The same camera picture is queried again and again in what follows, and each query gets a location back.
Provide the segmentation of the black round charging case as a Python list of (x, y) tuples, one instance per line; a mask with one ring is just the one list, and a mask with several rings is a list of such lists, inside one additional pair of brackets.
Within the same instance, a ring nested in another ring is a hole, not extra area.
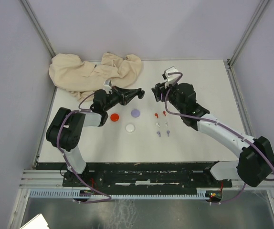
[(140, 90), (138, 92), (138, 99), (142, 99), (144, 97), (144, 95), (145, 95), (145, 91), (144, 90)]

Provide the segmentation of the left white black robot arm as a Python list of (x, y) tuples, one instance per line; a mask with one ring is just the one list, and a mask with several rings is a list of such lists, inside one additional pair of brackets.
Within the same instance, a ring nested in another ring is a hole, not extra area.
[(108, 92), (103, 89), (95, 91), (92, 94), (93, 103), (88, 109), (79, 108), (72, 111), (64, 107), (59, 108), (47, 129), (46, 140), (59, 149), (67, 168), (74, 173), (74, 182), (79, 186), (87, 185), (90, 180), (89, 173), (84, 171), (86, 162), (78, 148), (83, 128), (102, 127), (108, 119), (108, 110), (117, 104), (127, 105), (135, 97), (142, 99), (144, 94), (145, 91), (141, 88), (124, 89), (111, 86)]

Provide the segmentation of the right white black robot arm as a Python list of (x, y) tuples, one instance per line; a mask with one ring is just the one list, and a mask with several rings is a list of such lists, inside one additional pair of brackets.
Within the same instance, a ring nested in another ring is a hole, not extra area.
[(156, 101), (171, 103), (176, 108), (176, 115), (185, 125), (210, 136), (238, 157), (237, 161), (219, 161), (212, 165), (203, 175), (207, 186), (213, 187), (225, 179), (240, 179), (251, 187), (262, 181), (274, 181), (274, 153), (267, 138), (239, 133), (220, 122), (197, 103), (191, 84), (158, 83), (151, 90)]

